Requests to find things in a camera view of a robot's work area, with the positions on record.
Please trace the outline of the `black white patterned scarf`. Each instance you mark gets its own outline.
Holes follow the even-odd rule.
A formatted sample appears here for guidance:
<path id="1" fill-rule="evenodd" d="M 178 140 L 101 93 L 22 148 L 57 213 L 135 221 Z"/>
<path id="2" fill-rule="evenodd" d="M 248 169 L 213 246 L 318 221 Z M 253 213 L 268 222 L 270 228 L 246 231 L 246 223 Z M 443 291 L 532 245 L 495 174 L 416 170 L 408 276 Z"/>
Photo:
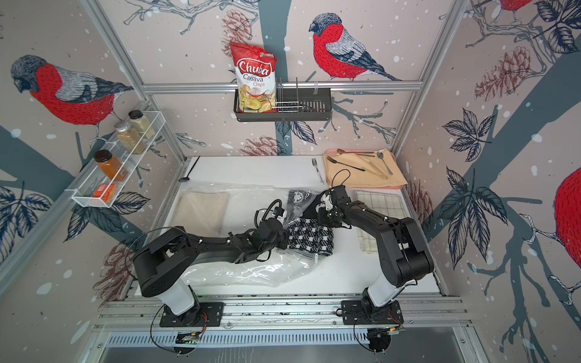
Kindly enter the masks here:
<path id="1" fill-rule="evenodd" d="M 329 257 L 334 250 L 334 235 L 321 226 L 316 217 L 307 218 L 307 209 L 316 200 L 311 191 L 291 189 L 287 195 L 284 227 L 288 234 L 287 248 L 302 253 Z"/>

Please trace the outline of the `clear plastic vacuum bag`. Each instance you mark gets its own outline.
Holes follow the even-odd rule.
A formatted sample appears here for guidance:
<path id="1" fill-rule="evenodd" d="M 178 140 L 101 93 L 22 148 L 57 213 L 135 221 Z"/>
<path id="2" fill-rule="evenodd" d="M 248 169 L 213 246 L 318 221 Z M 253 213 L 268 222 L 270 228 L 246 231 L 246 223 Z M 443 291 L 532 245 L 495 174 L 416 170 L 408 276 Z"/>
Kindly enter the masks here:
<path id="1" fill-rule="evenodd" d="M 228 234 L 241 234 L 255 228 L 266 212 L 269 204 L 280 200 L 284 209 L 282 224 L 286 217 L 287 195 L 291 189 L 317 191 L 308 188 L 276 188 L 268 185 L 236 185 L 216 182 L 200 182 L 180 191 L 180 197 L 186 192 L 226 193 L 229 196 L 224 221 L 219 237 Z M 265 285 L 278 287 L 296 280 L 314 271 L 326 257 L 302 253 L 298 250 L 273 249 L 259 257 L 257 261 L 242 264 L 204 263 L 189 267 L 182 279 L 191 287 L 219 285 Z"/>

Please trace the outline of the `cream checked cloth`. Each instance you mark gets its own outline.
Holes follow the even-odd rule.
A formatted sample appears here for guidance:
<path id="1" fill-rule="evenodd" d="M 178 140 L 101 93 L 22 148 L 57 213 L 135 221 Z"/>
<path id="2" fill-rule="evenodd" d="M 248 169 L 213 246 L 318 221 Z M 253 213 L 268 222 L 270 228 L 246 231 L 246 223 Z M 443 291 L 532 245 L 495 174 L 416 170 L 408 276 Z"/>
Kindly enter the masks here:
<path id="1" fill-rule="evenodd" d="M 382 215 L 397 219 L 410 217 L 410 213 L 403 199 L 397 194 L 383 194 L 359 190 L 355 192 L 355 196 L 358 201 L 363 202 L 367 207 L 371 207 L 372 210 Z M 378 246 L 374 237 L 361 228 L 358 229 L 358 236 L 360 250 L 363 253 L 369 255 L 378 254 Z"/>

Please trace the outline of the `beige cloth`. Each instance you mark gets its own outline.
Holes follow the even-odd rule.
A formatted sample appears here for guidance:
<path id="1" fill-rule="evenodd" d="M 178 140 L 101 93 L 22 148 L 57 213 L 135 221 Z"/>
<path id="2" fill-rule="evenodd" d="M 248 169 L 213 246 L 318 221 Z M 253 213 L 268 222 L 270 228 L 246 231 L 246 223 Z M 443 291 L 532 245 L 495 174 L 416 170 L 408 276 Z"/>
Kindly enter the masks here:
<path id="1" fill-rule="evenodd" d="M 184 193 L 174 210 L 171 226 L 183 227 L 187 233 L 219 237 L 229 196 L 226 193 Z"/>

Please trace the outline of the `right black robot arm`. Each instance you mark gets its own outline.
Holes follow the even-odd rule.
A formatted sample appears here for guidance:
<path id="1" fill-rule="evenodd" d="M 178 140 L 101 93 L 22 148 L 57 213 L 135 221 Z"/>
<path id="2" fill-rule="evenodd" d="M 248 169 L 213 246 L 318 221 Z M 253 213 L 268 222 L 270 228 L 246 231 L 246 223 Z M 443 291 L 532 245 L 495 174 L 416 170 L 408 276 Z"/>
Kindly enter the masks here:
<path id="1" fill-rule="evenodd" d="M 392 304 L 408 286 L 434 271 L 428 243 L 414 219 L 385 216 L 353 201 L 343 185 L 316 196 L 304 218 L 327 228 L 356 227 L 375 239 L 381 274 L 363 291 L 362 304 L 368 312 Z"/>

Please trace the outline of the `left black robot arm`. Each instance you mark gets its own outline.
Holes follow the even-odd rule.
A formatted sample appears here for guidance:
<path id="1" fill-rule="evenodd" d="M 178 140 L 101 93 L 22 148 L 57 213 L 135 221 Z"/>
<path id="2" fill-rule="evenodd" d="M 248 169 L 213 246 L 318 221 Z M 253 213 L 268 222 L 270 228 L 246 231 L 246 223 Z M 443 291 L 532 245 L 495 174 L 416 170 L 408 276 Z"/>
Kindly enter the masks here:
<path id="1" fill-rule="evenodd" d="M 133 266 L 142 296 L 157 298 L 174 315 L 182 316 L 198 304 L 195 293 L 182 280 L 190 266 L 249 263 L 275 248 L 286 248 L 287 243 L 288 233 L 276 218 L 228 237 L 203 237 L 189 234 L 183 227 L 169 227 L 134 255 Z"/>

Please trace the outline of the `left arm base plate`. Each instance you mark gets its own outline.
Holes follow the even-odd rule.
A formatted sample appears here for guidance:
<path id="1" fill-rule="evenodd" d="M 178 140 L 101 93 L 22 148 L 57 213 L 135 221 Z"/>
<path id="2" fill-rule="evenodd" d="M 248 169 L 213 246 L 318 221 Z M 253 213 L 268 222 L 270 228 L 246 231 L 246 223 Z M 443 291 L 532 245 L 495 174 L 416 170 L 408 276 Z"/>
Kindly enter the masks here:
<path id="1" fill-rule="evenodd" d="M 160 318 L 161 328 L 207 328 L 219 327 L 222 321 L 223 302 L 196 302 L 195 305 L 180 316 L 175 315 L 168 306 L 163 306 Z"/>

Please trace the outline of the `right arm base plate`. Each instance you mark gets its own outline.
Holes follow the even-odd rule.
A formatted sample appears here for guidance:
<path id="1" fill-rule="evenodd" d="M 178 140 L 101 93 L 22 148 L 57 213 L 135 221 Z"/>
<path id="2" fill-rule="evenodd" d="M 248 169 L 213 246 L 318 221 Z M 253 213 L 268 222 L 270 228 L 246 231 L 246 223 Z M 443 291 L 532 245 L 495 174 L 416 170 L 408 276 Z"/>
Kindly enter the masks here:
<path id="1" fill-rule="evenodd" d="M 375 307 L 362 300 L 343 300 L 335 314 L 345 325 L 402 325 L 404 322 L 398 301 Z"/>

